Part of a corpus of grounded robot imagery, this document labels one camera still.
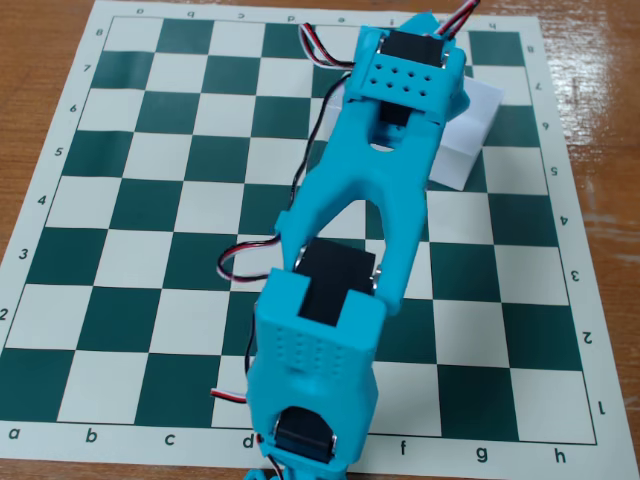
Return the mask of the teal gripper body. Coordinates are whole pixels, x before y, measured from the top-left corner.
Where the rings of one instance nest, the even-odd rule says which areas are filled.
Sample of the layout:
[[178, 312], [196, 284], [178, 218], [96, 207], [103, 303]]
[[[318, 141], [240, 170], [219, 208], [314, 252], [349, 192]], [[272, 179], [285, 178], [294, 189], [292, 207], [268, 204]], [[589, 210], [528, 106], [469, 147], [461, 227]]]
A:
[[469, 108], [470, 98], [465, 91], [464, 83], [464, 75], [446, 75], [444, 77], [442, 97], [445, 121], [453, 120]]

